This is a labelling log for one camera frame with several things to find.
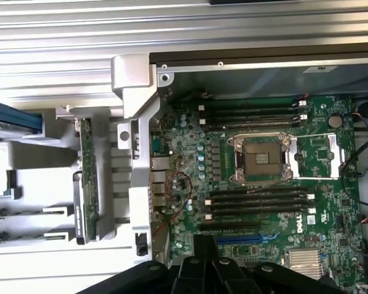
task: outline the white label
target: white label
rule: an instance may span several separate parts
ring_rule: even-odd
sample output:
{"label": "white label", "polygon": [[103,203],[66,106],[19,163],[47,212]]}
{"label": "white label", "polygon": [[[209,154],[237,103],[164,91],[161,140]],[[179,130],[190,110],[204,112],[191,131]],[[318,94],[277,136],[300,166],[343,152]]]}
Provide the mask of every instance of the white label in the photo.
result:
{"label": "white label", "polygon": [[302,215],[296,216],[297,233],[302,233]]}
{"label": "white label", "polygon": [[323,213],[321,215],[321,219],[320,219],[321,222],[327,222],[327,214],[326,213]]}
{"label": "white label", "polygon": [[304,74],[315,74],[320,72],[330,72],[336,69],[337,66],[312,66],[303,71]]}
{"label": "white label", "polygon": [[307,224],[315,225],[316,224],[315,216],[307,216]]}

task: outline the blue pcie slot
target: blue pcie slot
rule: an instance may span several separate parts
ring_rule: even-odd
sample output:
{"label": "blue pcie slot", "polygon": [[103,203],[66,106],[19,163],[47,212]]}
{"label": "blue pcie slot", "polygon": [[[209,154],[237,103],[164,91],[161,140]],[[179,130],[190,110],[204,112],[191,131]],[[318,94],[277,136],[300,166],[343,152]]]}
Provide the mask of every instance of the blue pcie slot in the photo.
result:
{"label": "blue pcie slot", "polygon": [[217,237],[218,245],[233,245],[233,244],[261,244],[265,241],[274,240],[280,233],[270,236],[263,235],[246,235],[246,236],[224,236]]}
{"label": "blue pcie slot", "polygon": [[33,133],[42,132],[41,115],[23,112],[0,103],[0,125],[2,123],[31,129]]}

